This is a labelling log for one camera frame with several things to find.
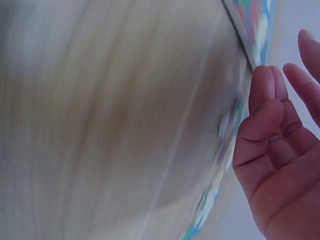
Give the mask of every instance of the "palm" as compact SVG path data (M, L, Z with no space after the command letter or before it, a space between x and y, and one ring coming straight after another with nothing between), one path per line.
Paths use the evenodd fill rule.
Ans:
M302 31L299 49L320 81L320 44ZM283 70L319 126L320 87L293 64ZM319 239L320 143L303 127L276 67L254 71L249 112L239 129L233 167L257 226L267 239Z

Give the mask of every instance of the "finger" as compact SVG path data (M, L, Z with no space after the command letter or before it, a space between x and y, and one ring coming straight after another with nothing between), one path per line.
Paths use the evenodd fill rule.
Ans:
M298 46L303 64L310 74L320 82L320 43L307 30L301 30Z
M274 173L267 155L268 138L279 128L283 107L272 99L241 124L233 155L234 172L248 199Z
M256 112L265 102L274 98L275 81L272 72L266 66L257 67L252 74L249 113Z
M320 126L320 87L318 84L295 64L284 65L283 71L293 89L308 108L315 123Z
M274 146L274 144L272 144L271 148L275 148L272 155L277 159L276 162L278 163L278 166L282 167L291 159L297 157L297 154L303 155L308 152L318 144L319 140L312 134L312 132L303 127L303 123L298 116L293 103L289 100L285 80L281 71L275 66L270 66L269 68L274 76L275 97L279 99L283 105L283 120L280 126L281 135L282 138L292 147L289 148L284 143L280 143L282 147L278 149L278 146ZM283 156L284 150L282 149L286 149L287 156Z
M285 114L288 114L288 108L285 109L285 103L286 101L289 101L289 95L280 70L275 66L269 66L269 69L271 70L274 79L274 96L282 102L284 115L281 125L283 125L284 123L286 124L284 118ZM290 144L283 139L281 130L269 138L267 152L275 169L282 168L298 156Z

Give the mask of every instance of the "blurry object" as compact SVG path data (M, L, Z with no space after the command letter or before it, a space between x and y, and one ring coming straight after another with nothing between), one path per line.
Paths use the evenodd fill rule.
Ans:
M223 3L0 13L0 239L208 239L251 76Z
M223 0L251 67L267 63L277 0Z

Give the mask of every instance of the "white wall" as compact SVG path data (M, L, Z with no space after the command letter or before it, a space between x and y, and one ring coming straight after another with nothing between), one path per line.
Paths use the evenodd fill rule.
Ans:
M281 17L276 22L275 43L271 53L270 64L279 68L285 63L295 63L303 67L298 52L298 32L308 29L320 40L320 0L278 0L282 1L278 12ZM289 97L296 106L305 127L309 128L317 137L320 129L312 121L306 107L287 82ZM241 186L238 185L234 199L228 209L215 240L264 240L258 231L247 200Z

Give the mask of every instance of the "skin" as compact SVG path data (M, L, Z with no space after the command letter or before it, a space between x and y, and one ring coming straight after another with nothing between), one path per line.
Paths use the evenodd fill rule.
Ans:
M320 43L301 30L298 46L320 83ZM292 63L283 72L320 127L319 84ZM320 239L320 142L303 127L275 66L254 71L249 114L238 132L233 168L257 227L267 240Z

